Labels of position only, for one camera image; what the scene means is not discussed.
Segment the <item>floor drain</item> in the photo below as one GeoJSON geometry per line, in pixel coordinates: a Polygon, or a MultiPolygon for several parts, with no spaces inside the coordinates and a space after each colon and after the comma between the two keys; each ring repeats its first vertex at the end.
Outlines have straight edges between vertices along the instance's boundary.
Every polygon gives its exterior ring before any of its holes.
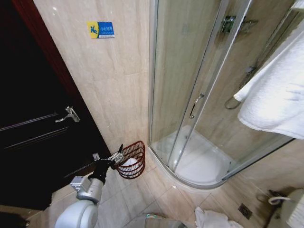
{"type": "Polygon", "coordinates": [[[246,207],[244,204],[241,204],[241,206],[239,206],[238,210],[245,216],[245,218],[247,218],[248,220],[250,219],[250,217],[252,215],[252,211],[249,210],[248,207],[246,207]]]}

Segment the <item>toilet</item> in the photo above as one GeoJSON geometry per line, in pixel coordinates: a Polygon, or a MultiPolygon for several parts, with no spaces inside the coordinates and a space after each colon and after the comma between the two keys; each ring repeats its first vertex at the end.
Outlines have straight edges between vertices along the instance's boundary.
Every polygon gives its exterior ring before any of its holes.
{"type": "Polygon", "coordinates": [[[304,227],[304,189],[293,191],[287,198],[272,215],[268,228],[304,227]]]}

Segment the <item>red wire basket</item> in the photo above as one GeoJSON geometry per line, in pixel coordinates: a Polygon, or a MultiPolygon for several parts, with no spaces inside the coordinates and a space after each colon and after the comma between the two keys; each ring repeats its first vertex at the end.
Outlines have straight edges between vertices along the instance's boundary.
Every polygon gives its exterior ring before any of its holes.
{"type": "Polygon", "coordinates": [[[143,173],[146,165],[144,158],[144,143],[142,141],[133,143],[132,145],[124,148],[122,153],[124,155],[123,160],[115,166],[119,172],[119,175],[126,179],[134,179],[139,177],[143,173]],[[130,158],[135,158],[137,162],[132,165],[123,165],[130,158]]]}

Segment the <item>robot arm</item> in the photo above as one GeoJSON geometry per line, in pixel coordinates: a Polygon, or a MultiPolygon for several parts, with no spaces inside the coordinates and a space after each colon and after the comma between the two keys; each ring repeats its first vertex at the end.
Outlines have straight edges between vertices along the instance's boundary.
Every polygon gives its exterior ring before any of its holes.
{"type": "Polygon", "coordinates": [[[77,191],[80,200],[69,207],[59,216],[55,228],[94,228],[98,217],[98,202],[101,198],[102,187],[105,184],[106,172],[109,167],[114,169],[115,163],[123,158],[119,152],[108,159],[97,161],[93,174],[87,177],[75,176],[70,185],[77,191]]]}

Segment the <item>glass shower enclosure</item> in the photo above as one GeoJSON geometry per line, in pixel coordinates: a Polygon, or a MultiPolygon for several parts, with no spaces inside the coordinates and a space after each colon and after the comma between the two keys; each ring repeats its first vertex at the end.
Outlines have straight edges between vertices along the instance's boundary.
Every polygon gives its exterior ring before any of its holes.
{"type": "Polygon", "coordinates": [[[303,19],[293,0],[151,0],[149,147],[212,189],[290,142],[238,120],[232,98],[303,19]]]}

